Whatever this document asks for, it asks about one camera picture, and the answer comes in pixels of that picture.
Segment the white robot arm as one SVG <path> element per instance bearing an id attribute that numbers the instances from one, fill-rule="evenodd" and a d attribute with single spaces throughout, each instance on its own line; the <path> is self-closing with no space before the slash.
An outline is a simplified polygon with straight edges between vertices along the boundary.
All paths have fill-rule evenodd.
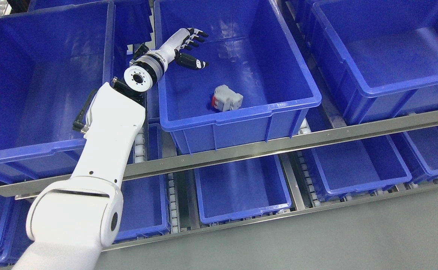
<path id="1" fill-rule="evenodd" d="M 118 234 L 121 183 L 145 108 L 106 82 L 89 114 L 72 175 L 44 188 L 29 209 L 26 231 L 33 242 L 14 270 L 92 270 Z"/>

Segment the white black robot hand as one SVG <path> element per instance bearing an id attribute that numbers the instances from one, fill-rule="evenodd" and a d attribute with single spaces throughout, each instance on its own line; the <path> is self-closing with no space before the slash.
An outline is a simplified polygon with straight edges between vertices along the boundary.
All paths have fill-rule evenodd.
<path id="1" fill-rule="evenodd" d="M 191 51 L 193 48 L 198 48 L 200 43 L 205 42 L 205 38 L 209 35 L 200 29 L 196 28 L 181 28 L 178 29 L 159 49 L 159 55 L 164 58 L 167 64 L 174 61 L 179 66 L 191 70 L 200 70 L 209 66 L 209 63 L 204 60 L 191 56 L 182 51 Z"/>

